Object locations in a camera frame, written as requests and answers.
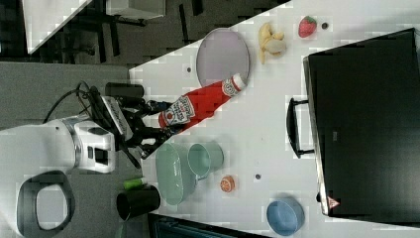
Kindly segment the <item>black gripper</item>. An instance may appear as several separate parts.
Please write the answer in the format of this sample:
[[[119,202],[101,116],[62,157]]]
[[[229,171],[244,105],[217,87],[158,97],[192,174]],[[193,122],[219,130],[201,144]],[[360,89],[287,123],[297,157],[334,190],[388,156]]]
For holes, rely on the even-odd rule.
[[[143,116],[149,116],[160,113],[170,106],[170,102],[149,100],[142,101],[135,106],[135,109]],[[145,160],[164,142],[179,132],[179,130],[174,127],[147,128],[139,113],[121,109],[120,107],[118,107],[115,124],[120,133],[118,148],[122,150],[129,159],[134,157],[129,149],[138,149],[140,158]],[[142,142],[147,139],[154,139],[155,141],[152,144],[142,144]]]

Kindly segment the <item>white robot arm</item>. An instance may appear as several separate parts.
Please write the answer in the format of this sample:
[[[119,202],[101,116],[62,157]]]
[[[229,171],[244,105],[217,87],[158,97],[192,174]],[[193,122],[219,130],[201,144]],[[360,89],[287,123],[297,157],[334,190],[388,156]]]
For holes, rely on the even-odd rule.
[[[138,147],[146,159],[172,136],[167,128],[143,127],[110,96],[91,104],[89,115],[54,119],[1,132],[1,216],[23,238],[53,238],[71,220],[75,198],[67,173],[115,170],[118,153]],[[39,218],[39,193],[59,188],[63,218],[47,226]]]

